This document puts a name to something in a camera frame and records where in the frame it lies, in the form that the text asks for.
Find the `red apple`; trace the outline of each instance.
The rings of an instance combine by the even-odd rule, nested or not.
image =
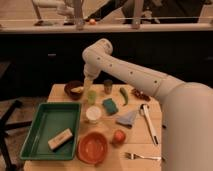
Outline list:
[[[124,131],[118,129],[113,134],[112,143],[113,144],[123,144],[126,139],[126,134]]]

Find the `small bowl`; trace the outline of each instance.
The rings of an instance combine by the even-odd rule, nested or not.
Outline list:
[[[106,158],[108,141],[99,132],[90,132],[78,143],[78,158],[88,164],[100,164]]]
[[[81,98],[81,96],[83,95],[83,91],[80,93],[77,93],[77,92],[72,92],[71,90],[73,88],[82,87],[82,86],[83,86],[83,82],[78,81],[78,80],[73,80],[73,81],[68,82],[65,85],[64,91],[71,99],[79,100]]]

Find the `black chair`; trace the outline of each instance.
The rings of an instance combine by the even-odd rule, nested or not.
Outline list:
[[[8,136],[6,131],[31,125],[31,121],[6,124],[7,120],[9,119],[13,111],[21,106],[22,102],[15,100],[13,104],[9,107],[9,109],[6,111],[6,113],[0,118],[0,150],[5,160],[6,171],[15,171],[17,168],[15,164],[12,164],[10,159],[8,148],[5,142],[5,137]]]

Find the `wooden bowl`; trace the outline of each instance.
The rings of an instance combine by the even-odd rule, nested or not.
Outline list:
[[[72,92],[71,90],[73,88],[77,88],[80,86],[83,86],[83,82],[78,81],[78,80],[73,80],[73,81],[68,82],[65,85],[64,91],[72,100],[79,100],[81,98],[81,96],[83,95],[83,91],[81,93],[76,93],[76,92]]]
[[[78,158],[88,164],[100,164],[106,158],[108,142],[99,132],[90,132],[78,143]]]

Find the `green cup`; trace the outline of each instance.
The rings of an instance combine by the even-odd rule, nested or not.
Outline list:
[[[87,100],[88,100],[88,103],[90,105],[94,105],[95,104],[95,101],[96,101],[96,91],[94,90],[89,90],[88,93],[87,93]]]

